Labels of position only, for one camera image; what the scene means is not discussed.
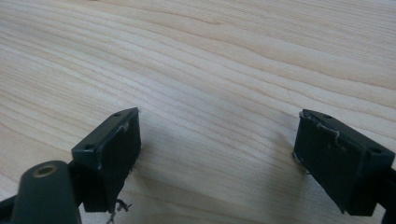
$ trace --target wood grain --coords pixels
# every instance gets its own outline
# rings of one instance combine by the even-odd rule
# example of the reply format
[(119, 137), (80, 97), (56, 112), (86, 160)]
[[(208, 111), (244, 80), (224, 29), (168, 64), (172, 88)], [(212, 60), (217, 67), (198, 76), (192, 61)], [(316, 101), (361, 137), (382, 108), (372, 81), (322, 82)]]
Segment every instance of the wood grain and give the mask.
[(395, 150), (395, 24), (388, 0), (0, 0), (0, 199), (138, 106), (116, 223), (379, 223), (290, 153), (302, 108)]

